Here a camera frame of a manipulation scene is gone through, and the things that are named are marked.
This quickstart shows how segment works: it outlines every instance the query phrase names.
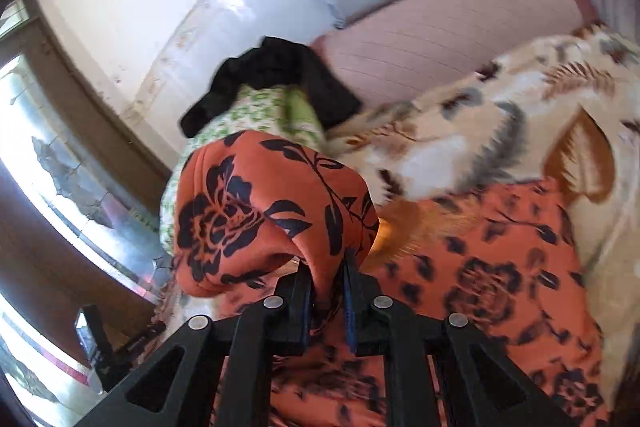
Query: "orange floral fabric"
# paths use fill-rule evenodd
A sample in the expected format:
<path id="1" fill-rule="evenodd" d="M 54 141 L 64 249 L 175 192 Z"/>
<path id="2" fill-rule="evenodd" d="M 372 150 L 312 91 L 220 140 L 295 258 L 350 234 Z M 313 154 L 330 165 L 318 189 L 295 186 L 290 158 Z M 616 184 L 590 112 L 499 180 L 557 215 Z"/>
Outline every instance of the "orange floral fabric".
<path id="1" fill-rule="evenodd" d="M 347 249 L 415 312 L 466 314 L 577 423 L 606 423 L 601 338 L 554 180 L 394 201 L 378 221 L 354 171 L 247 131 L 194 153 L 177 208 L 177 281 L 192 295 L 221 294 L 221 318 L 270 295 L 292 257 L 310 266 L 324 305 L 306 354 L 274 361 L 273 426 L 385 424 L 382 358 L 349 352 L 331 293 Z"/>

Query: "silver screw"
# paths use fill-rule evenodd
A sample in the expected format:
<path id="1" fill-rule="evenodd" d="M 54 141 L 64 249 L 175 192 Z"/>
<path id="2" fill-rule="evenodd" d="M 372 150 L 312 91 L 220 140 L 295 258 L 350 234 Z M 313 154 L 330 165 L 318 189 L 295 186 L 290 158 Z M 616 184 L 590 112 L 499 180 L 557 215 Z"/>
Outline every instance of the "silver screw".
<path id="1" fill-rule="evenodd" d="M 272 295 L 271 297 L 267 297 L 262 304 L 264 304 L 265 308 L 274 310 L 284 304 L 284 299 L 278 295 Z"/>
<path id="2" fill-rule="evenodd" d="M 464 328 L 469 324 L 469 319 L 462 313 L 452 313 L 449 315 L 449 324 L 454 328 Z"/>
<path id="3" fill-rule="evenodd" d="M 391 308 L 394 300 L 391 297 L 387 297 L 386 295 L 378 295 L 375 299 L 373 299 L 373 305 L 376 308 L 380 308 L 384 310 L 386 308 Z"/>
<path id="4" fill-rule="evenodd" d="M 196 315 L 189 319 L 189 327 L 192 330 L 203 330 L 209 324 L 209 319 L 205 315 Z"/>

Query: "black flower print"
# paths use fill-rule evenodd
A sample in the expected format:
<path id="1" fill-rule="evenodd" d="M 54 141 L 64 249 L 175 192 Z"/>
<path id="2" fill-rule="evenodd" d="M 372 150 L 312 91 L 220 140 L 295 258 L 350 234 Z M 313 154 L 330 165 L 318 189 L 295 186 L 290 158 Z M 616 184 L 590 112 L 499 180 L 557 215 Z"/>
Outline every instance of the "black flower print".
<path id="1" fill-rule="evenodd" d="M 485 333 L 513 315 L 522 276 L 513 263 L 491 265 L 474 257 L 456 274 L 458 286 L 444 297 L 449 313 L 467 315 Z"/>
<path id="2" fill-rule="evenodd" d="M 581 369 L 565 368 L 556 375 L 551 399 L 578 423 L 603 403 L 598 386 L 587 382 Z"/>
<path id="3" fill-rule="evenodd" d="M 220 257 L 231 257 L 258 234 L 264 216 L 250 205 L 251 183 L 233 176 L 234 156 L 207 172 L 207 192 L 189 201 L 178 214 L 177 243 L 190 248 L 187 263 L 193 278 L 216 275 Z"/>

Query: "gray feather print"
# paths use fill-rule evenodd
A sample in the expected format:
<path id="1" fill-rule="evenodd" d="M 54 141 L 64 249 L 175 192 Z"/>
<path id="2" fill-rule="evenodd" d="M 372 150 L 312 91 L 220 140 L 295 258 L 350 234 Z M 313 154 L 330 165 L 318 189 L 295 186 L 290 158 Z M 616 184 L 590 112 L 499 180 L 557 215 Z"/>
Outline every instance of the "gray feather print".
<path id="1" fill-rule="evenodd" d="M 527 120 L 516 103 L 496 102 L 495 105 L 506 112 L 507 117 L 495 131 L 489 145 L 483 145 L 473 159 L 470 171 L 456 184 L 457 192 L 466 192 L 477 185 L 513 180 L 505 169 L 515 167 L 526 150 Z"/>

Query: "triangular cutout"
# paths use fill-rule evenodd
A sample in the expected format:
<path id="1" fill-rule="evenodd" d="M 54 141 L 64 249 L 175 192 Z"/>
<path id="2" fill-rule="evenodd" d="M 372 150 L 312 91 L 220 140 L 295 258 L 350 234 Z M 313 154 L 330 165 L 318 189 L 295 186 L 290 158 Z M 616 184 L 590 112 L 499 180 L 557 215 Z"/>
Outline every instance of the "triangular cutout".
<path id="1" fill-rule="evenodd" d="M 472 344 L 470 351 L 484 393 L 498 411 L 510 409 L 527 399 L 520 386 L 501 370 L 479 344 Z"/>
<path id="2" fill-rule="evenodd" d="M 126 394 L 127 401 L 148 411 L 160 412 L 169 396 L 183 356 L 184 348 L 175 346 L 129 390 Z"/>

